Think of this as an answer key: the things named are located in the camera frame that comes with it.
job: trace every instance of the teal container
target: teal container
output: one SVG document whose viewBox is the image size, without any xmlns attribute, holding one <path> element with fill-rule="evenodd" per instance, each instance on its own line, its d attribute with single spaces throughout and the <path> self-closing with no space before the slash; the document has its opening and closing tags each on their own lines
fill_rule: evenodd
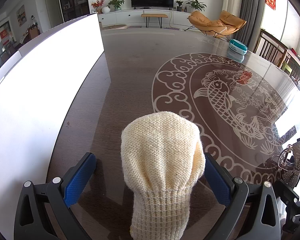
<svg viewBox="0 0 300 240">
<path fill-rule="evenodd" d="M 248 51 L 248 48 L 247 48 L 246 45 L 244 45 L 240 41 L 237 41 L 237 40 L 234 40 L 234 39 L 230 40 L 229 48 L 234 50 L 235 52 L 241 54 L 241 55 L 245 55 Z"/>
</svg>

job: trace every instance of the vase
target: vase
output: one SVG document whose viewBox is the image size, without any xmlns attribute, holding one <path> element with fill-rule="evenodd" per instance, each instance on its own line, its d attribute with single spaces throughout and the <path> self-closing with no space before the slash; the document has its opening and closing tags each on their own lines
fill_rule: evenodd
<svg viewBox="0 0 300 240">
<path fill-rule="evenodd" d="M 102 13 L 108 13 L 108 12 L 110 12 L 110 7 L 109 6 L 105 6 L 105 7 L 103 7 L 102 8 Z"/>
</svg>

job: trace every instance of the green plant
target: green plant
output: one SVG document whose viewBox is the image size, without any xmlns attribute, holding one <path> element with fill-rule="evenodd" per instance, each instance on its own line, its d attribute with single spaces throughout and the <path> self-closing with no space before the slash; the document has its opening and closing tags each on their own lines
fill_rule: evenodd
<svg viewBox="0 0 300 240">
<path fill-rule="evenodd" d="M 121 5 L 124 4 L 125 0 L 111 0 L 108 5 L 113 5 L 114 8 L 119 9 L 121 7 Z"/>
<path fill-rule="evenodd" d="M 182 5 L 183 1 L 176 0 L 176 3 L 179 5 L 179 7 Z"/>
<path fill-rule="evenodd" d="M 207 7 L 207 5 L 203 2 L 199 2 L 198 0 L 189 0 L 187 2 L 187 4 L 190 4 L 190 6 L 192 8 L 195 8 L 197 10 L 200 10 L 200 11 L 204 11 L 204 9 Z"/>
</svg>

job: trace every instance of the knitted glove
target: knitted glove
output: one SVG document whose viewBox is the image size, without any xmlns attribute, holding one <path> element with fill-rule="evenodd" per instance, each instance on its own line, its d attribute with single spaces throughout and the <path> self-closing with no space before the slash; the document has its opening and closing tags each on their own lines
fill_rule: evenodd
<svg viewBox="0 0 300 240">
<path fill-rule="evenodd" d="M 124 180 L 134 192 L 134 240 L 179 240 L 205 157 L 198 127 L 171 112 L 145 115 L 122 132 Z"/>
</svg>

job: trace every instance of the framed picture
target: framed picture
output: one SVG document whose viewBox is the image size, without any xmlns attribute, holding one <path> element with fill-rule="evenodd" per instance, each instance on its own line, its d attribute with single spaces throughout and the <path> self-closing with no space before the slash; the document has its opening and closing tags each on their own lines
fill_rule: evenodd
<svg viewBox="0 0 300 240">
<path fill-rule="evenodd" d="M 20 9 L 17 11 L 17 18 L 18 18 L 19 26 L 23 25 L 27 21 L 25 5 L 21 6 Z"/>
</svg>

